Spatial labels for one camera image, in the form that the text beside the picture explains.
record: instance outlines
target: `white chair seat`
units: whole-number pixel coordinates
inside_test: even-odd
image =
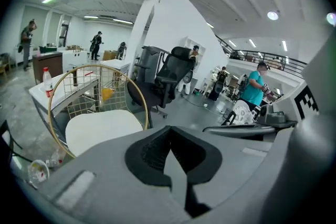
[[[70,151],[79,156],[101,142],[142,130],[132,113],[112,110],[75,116],[69,121],[65,135]]]

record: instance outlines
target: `concrete floor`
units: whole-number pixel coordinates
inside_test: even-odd
[[[7,120],[11,135],[23,147],[23,150],[14,148],[15,151],[28,159],[46,160],[58,145],[40,119],[28,93],[34,85],[32,68],[27,72],[20,66],[13,68],[7,82],[0,77],[0,120]],[[176,92],[176,99],[162,109],[169,114],[167,119],[152,112],[154,126],[177,125],[202,130],[207,126],[220,125],[223,121],[220,110],[225,111],[227,106],[232,106],[226,100],[215,103],[202,95],[186,95],[185,98]],[[205,102],[208,103],[207,108],[203,107]]]

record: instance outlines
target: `office chair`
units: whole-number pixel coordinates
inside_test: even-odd
[[[175,47],[172,49],[163,64],[163,67],[157,74],[154,83],[136,81],[135,84],[142,92],[147,108],[149,124],[153,127],[150,111],[162,114],[164,118],[166,113],[159,110],[175,99],[175,88],[185,75],[194,67],[195,61],[189,59],[190,49]],[[141,97],[132,83],[127,84],[128,92],[135,103],[141,105]]]

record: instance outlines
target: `brown cabinet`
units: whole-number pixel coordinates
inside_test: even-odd
[[[35,83],[43,82],[43,68],[47,67],[51,77],[56,77],[63,74],[62,53],[61,52],[47,52],[40,56],[33,55],[33,69]]]

